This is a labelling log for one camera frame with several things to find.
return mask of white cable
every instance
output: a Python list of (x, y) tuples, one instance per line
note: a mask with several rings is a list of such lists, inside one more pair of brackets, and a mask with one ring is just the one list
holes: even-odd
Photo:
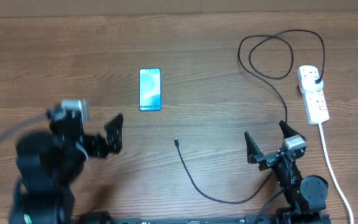
[(329, 157), (328, 157), (328, 152), (327, 152), (327, 146), (326, 146), (326, 140), (324, 138), (324, 133), (323, 133), (323, 125), (321, 125), (321, 123), (318, 124), (318, 129), (320, 130), (320, 136), (321, 136), (321, 143), (323, 144), (323, 151), (324, 151), (324, 157), (326, 158), (326, 162), (327, 162), (327, 166), (328, 166), (328, 170), (329, 173), (331, 174), (331, 177), (333, 178), (334, 184), (336, 189), (338, 190), (339, 194), (342, 197), (343, 202), (346, 205), (347, 211), (349, 212), (349, 216), (350, 216), (350, 220), (351, 220), (351, 224), (354, 223), (354, 219), (353, 219), (353, 212), (351, 209), (351, 206), (349, 205), (349, 202), (347, 202), (345, 195), (343, 194), (341, 188), (339, 187), (338, 182), (336, 181), (336, 177), (333, 171), (333, 168), (331, 167), (331, 163), (329, 162)]

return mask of power strip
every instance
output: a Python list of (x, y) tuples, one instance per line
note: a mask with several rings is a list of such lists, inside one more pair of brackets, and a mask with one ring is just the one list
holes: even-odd
[(318, 124), (318, 128), (321, 136), (321, 144), (323, 145), (324, 157), (327, 162), (329, 173), (333, 178), (334, 185), (337, 188), (342, 200), (344, 201), (347, 211), (349, 212), (350, 223), (354, 223), (353, 212), (349, 202), (343, 194), (339, 184), (336, 180), (333, 168), (329, 161), (326, 140), (324, 138), (322, 123), (329, 119), (326, 99), (323, 93), (323, 81), (315, 83), (318, 78), (318, 69), (311, 65), (304, 65), (298, 69), (299, 89), (302, 92), (303, 103), (305, 105), (306, 115), (308, 117), (309, 124)]

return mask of blue smartphone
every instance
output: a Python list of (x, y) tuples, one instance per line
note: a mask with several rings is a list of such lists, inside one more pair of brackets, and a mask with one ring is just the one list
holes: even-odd
[(161, 70), (143, 68), (139, 72), (139, 109), (159, 111), (161, 108)]

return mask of wooden table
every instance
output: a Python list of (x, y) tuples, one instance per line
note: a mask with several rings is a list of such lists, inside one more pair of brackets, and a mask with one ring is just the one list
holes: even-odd
[[(173, 144), (176, 136), (195, 182), (210, 196), (250, 196), (269, 171), (248, 165), (244, 131), (264, 152), (278, 149), (284, 110), (274, 92), (244, 72), (237, 48), (247, 35), (308, 29), (326, 43), (324, 92), (331, 119), (324, 124), (331, 162), (358, 223), (358, 11), (253, 12), (159, 16), (94, 16), (0, 19), (0, 134), (43, 113), (61, 99), (86, 98), (91, 120), (85, 131), (124, 114), (124, 148), (118, 156), (93, 159), (72, 184), (75, 215), (109, 210), (113, 217), (243, 217), (257, 213), (279, 191), (276, 180), (248, 203), (226, 205), (202, 197), (191, 185)], [(330, 183), (327, 209), (333, 223), (348, 222), (329, 175), (317, 126), (308, 125), (296, 69), (321, 68), (321, 44), (304, 33), (284, 34), (295, 51), (293, 71), (272, 81), (288, 105), (288, 124), (308, 139), (298, 167), (304, 177)], [(261, 39), (244, 43), (247, 52)], [(255, 51), (255, 66), (283, 75), (288, 47), (272, 40)], [(162, 70), (163, 109), (139, 111), (139, 69)], [(15, 134), (0, 147), (0, 223), (12, 205), (19, 178)], [(266, 213), (285, 206), (280, 197)]]

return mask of phone screen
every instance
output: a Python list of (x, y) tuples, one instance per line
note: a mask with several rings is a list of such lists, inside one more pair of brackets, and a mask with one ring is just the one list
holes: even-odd
[(139, 72), (139, 109), (141, 111), (159, 111), (161, 101), (161, 70), (144, 68)]

